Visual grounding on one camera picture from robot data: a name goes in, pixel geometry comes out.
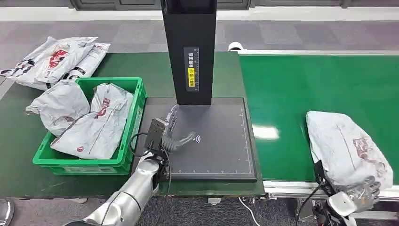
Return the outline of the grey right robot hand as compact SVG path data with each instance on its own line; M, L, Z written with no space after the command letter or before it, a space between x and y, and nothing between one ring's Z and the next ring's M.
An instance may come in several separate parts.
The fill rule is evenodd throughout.
M379 201L380 187L381 183L374 176L369 176L361 182L346 186L343 191L353 201L356 207L354 212L358 213L372 209Z

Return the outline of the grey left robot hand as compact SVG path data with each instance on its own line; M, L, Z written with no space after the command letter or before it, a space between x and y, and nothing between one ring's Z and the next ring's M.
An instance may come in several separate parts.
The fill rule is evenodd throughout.
M168 124L165 128L165 131L163 132L162 136L162 148L168 153L176 152L179 150L181 147L184 145L194 141L194 138L196 137L195 132L189 133L186 137L183 137L180 140L176 140L172 138L173 130L175 128L176 122L177 122L177 110L179 108L179 105L176 104L174 105L169 113L166 116L165 122Z

